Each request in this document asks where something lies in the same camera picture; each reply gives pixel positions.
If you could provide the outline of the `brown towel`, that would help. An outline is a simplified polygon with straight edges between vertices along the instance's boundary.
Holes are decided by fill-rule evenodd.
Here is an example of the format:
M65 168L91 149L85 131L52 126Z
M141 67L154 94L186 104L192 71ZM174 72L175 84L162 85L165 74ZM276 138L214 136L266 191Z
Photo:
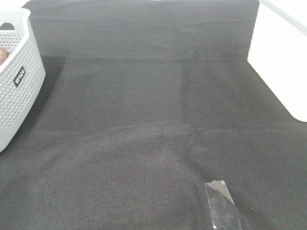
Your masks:
M4 47L0 47L0 65L2 65L7 58L9 57L10 53Z

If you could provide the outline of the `black table cloth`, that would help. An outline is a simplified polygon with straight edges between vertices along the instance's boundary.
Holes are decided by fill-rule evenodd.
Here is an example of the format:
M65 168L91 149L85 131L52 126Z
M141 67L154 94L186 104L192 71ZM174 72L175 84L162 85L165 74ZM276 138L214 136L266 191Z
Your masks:
M33 0L46 78L0 155L3 230L307 227L307 126L247 62L256 0Z

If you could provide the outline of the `clear tape strip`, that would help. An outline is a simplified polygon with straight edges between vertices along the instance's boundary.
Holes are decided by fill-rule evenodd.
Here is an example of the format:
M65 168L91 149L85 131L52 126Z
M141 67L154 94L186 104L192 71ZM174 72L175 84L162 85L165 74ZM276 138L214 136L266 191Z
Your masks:
M211 221L214 230L241 230L233 199L223 180L205 184Z

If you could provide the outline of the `white perforated laundry basket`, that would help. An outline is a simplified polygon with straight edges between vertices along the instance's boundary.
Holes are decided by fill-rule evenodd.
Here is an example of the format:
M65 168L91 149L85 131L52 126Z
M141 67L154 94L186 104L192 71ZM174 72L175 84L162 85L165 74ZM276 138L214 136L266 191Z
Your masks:
M0 46L10 54L0 66L0 149L4 150L33 106L46 72L24 8L2 8L0 22L12 30L0 32Z

